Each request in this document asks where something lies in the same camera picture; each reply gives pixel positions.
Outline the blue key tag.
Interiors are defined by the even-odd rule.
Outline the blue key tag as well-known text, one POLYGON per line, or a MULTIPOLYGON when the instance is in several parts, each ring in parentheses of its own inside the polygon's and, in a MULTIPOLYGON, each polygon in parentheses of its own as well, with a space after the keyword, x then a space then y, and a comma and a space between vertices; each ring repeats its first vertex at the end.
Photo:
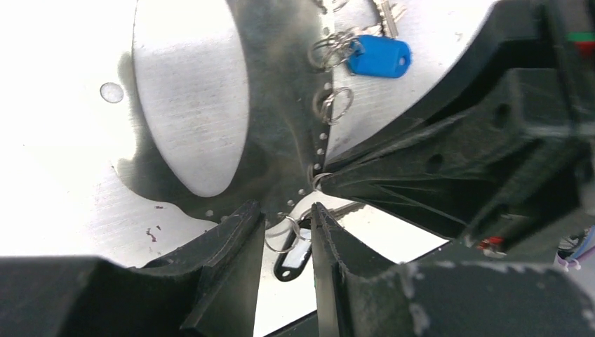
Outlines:
POLYGON ((350 46, 354 52, 346 63, 357 75, 397 79, 412 63, 409 45, 389 37, 361 35, 350 46))

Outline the silver metal key plate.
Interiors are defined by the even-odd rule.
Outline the silver metal key plate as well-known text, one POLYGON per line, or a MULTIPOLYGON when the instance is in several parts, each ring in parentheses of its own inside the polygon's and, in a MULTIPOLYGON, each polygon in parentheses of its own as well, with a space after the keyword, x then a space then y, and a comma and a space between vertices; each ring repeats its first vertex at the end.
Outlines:
POLYGON ((223 221, 249 199, 267 227, 313 190, 330 131, 332 74, 316 43, 330 1, 137 1, 119 71, 135 150, 116 172, 135 193, 223 221))

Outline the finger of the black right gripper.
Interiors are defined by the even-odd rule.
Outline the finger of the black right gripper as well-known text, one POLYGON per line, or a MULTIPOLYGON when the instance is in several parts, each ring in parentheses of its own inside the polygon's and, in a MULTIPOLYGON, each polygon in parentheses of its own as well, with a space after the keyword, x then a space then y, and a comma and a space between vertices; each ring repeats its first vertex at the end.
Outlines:
POLYGON ((515 240, 580 208, 585 144, 554 70, 509 70, 474 106, 321 179, 438 236, 515 240))
POLYGON ((555 1, 498 1, 446 75, 333 170, 493 170, 558 150, 555 1))

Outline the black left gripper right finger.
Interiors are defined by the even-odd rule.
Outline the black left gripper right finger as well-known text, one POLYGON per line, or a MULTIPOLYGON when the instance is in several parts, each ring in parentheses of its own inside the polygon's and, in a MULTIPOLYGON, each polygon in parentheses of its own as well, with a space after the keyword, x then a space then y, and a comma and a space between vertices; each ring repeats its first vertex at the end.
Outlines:
POLYGON ((397 264, 311 207, 320 336, 593 336, 594 300, 544 264, 397 264))

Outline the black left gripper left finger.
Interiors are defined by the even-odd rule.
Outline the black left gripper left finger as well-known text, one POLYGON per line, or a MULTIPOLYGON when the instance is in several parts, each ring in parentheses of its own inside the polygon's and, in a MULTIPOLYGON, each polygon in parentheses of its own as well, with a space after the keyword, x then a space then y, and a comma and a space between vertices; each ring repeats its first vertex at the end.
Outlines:
POLYGON ((1 259, 2 336, 252 336, 265 216, 247 201, 143 267, 92 256, 1 259))

